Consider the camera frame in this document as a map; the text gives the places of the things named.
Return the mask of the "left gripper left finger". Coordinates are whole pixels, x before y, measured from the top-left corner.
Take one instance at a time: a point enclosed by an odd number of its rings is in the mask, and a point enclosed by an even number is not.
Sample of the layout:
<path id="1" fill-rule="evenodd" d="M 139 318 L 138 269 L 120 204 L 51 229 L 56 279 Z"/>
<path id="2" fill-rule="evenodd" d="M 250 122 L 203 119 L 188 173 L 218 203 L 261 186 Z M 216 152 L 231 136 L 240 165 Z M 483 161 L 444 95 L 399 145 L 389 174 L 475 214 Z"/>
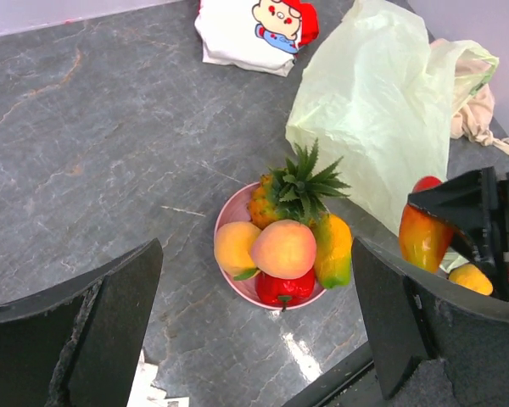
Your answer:
<path id="1" fill-rule="evenodd" d="M 0 406 L 127 405 L 162 264 L 153 239 L 0 304 Z"/>

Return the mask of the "fake peach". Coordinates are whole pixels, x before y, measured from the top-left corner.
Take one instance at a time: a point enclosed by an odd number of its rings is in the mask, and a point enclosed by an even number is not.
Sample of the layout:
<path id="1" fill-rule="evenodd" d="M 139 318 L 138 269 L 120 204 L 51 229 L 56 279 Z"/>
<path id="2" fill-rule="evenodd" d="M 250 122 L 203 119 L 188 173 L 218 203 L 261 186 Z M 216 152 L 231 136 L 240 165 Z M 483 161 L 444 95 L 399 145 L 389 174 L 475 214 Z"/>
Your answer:
<path id="1" fill-rule="evenodd" d="M 296 279 L 314 265 L 316 239 L 308 226 L 280 220 L 267 226 L 250 249 L 255 265 L 269 276 Z"/>

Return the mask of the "fake yellow pear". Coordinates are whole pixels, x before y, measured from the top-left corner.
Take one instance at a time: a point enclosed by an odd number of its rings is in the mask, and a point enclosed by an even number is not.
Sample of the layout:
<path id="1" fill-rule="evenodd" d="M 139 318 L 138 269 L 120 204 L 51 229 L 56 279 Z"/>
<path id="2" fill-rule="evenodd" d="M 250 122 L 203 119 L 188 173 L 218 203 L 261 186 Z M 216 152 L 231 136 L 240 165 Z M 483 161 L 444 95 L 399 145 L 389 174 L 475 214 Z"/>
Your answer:
<path id="1" fill-rule="evenodd" d="M 245 281 L 260 273 L 250 255 L 250 249 L 260 234 L 261 229 L 248 221 L 227 223 L 217 231 L 215 260 L 235 281 Z"/>

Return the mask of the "small yellow fake fruit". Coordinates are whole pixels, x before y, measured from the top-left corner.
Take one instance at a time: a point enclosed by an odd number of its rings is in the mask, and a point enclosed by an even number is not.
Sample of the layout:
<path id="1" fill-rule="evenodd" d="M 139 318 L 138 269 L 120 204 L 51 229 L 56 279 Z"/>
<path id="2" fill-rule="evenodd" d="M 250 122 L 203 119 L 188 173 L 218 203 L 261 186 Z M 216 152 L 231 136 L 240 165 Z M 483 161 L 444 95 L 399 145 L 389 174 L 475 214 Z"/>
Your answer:
<path id="1" fill-rule="evenodd" d="M 450 272 L 448 280 L 485 296 L 490 296 L 494 290 L 489 278 L 473 264 L 455 268 Z"/>

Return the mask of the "fake red orange mango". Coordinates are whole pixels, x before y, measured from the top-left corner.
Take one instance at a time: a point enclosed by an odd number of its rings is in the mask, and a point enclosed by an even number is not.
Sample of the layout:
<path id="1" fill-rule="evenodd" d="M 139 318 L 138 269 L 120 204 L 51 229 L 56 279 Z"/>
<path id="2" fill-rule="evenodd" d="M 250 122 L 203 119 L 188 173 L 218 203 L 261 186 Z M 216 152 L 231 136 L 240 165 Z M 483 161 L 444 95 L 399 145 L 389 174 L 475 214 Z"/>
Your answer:
<path id="1" fill-rule="evenodd" d="M 402 258 L 435 274 L 450 246 L 454 231 L 445 223 L 407 204 L 402 212 L 398 241 Z"/>

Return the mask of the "green avocado print plastic bag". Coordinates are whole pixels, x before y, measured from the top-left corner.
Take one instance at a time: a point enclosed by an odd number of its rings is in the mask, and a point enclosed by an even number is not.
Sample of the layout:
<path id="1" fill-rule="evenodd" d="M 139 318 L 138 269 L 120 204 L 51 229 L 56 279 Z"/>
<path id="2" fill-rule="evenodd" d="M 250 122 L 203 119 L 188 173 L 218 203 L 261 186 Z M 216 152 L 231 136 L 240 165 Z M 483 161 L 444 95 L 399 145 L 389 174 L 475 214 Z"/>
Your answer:
<path id="1" fill-rule="evenodd" d="M 423 176 L 445 179 L 451 121 L 499 64 L 473 41 L 430 41 L 418 15 L 356 1 L 303 71 L 285 137 L 338 163 L 350 200 L 391 232 Z"/>

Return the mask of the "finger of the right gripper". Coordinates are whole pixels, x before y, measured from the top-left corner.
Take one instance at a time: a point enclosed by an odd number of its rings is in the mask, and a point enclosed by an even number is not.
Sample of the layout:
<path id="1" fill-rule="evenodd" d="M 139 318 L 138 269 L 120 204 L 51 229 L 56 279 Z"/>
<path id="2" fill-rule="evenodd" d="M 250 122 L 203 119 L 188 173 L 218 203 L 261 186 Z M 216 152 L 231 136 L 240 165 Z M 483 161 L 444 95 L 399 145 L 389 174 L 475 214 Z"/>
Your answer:
<path id="1" fill-rule="evenodd" d="M 461 236 L 453 249 L 473 263 L 494 263 L 499 238 L 495 169 L 470 170 L 436 187 L 409 194 L 407 203 Z"/>

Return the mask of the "fake red bell pepper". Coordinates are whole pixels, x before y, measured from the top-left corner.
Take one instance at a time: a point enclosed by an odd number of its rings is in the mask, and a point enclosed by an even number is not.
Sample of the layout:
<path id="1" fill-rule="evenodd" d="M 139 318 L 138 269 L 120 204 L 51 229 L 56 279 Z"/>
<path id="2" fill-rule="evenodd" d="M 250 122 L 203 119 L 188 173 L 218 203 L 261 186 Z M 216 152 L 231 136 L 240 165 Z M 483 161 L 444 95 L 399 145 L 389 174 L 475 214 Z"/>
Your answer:
<path id="1" fill-rule="evenodd" d="M 316 274 L 311 269 L 304 276 L 295 279 L 277 278 L 261 272 L 255 278 L 254 287 L 261 303 L 286 310 L 308 299 L 315 284 Z"/>

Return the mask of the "fake pineapple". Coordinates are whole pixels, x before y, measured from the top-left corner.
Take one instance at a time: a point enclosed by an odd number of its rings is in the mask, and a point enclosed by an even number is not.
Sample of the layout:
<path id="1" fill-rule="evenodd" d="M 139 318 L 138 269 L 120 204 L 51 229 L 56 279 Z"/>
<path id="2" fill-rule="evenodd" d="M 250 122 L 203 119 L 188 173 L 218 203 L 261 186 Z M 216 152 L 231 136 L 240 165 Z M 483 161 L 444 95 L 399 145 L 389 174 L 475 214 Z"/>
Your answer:
<path id="1" fill-rule="evenodd" d="M 250 218 L 261 230 L 280 220 L 295 220 L 313 226 L 327 209 L 325 197 L 345 198 L 348 184 L 339 180 L 339 159 L 314 172 L 319 142 L 311 147 L 294 144 L 296 160 L 286 158 L 282 168 L 270 168 L 260 177 L 260 185 L 247 204 Z"/>

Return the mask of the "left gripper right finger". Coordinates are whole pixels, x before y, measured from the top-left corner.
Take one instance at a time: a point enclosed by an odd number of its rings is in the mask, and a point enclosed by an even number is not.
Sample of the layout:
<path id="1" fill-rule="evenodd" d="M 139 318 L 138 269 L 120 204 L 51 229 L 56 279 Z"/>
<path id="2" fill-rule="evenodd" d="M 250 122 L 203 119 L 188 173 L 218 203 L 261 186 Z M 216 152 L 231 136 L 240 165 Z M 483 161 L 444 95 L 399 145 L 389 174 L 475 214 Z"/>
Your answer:
<path id="1" fill-rule="evenodd" d="M 405 262 L 374 243 L 352 246 L 355 287 L 383 398 L 509 406 L 509 303 Z"/>

